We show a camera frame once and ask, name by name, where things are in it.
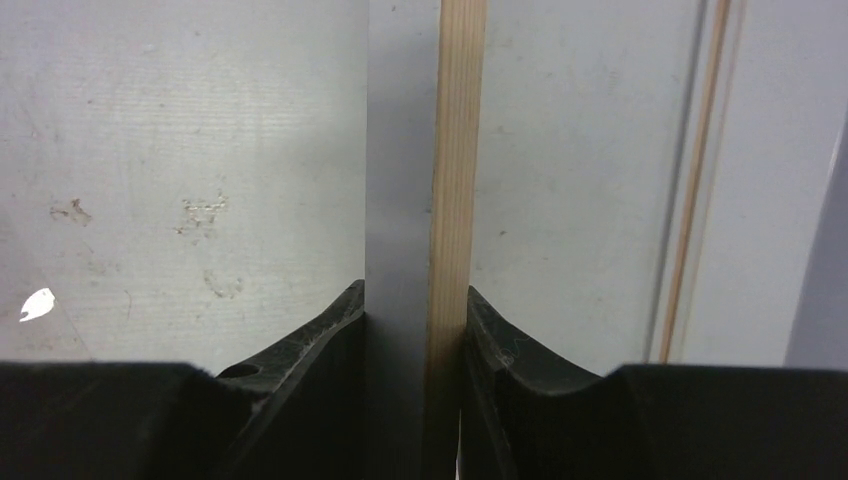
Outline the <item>clear acrylic sheet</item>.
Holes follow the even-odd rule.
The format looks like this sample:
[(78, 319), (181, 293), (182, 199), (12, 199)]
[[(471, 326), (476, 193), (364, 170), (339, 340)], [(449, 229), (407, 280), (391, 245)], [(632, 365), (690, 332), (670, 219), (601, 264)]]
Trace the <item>clear acrylic sheet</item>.
[(217, 372), (364, 273), (363, 1), (5, 1), (1, 356)]

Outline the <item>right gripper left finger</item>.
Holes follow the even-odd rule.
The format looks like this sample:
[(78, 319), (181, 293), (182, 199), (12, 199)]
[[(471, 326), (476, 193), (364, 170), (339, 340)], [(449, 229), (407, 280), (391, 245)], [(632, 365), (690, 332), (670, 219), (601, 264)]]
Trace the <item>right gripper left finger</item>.
[(363, 281), (218, 375), (187, 363), (3, 362), (5, 479), (359, 479)]

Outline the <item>white wooden picture frame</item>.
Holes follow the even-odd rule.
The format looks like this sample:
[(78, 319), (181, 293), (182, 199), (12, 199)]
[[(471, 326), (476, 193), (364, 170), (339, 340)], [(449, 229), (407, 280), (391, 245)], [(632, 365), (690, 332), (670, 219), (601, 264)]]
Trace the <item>white wooden picture frame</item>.
[(487, 5), (373, 1), (365, 198), (369, 479), (451, 479)]

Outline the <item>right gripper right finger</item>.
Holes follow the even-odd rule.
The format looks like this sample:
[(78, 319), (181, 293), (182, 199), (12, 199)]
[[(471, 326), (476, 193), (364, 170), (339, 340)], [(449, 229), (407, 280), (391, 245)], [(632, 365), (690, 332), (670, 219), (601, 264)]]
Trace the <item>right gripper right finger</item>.
[(463, 479), (843, 479), (847, 376), (566, 360), (468, 295)]

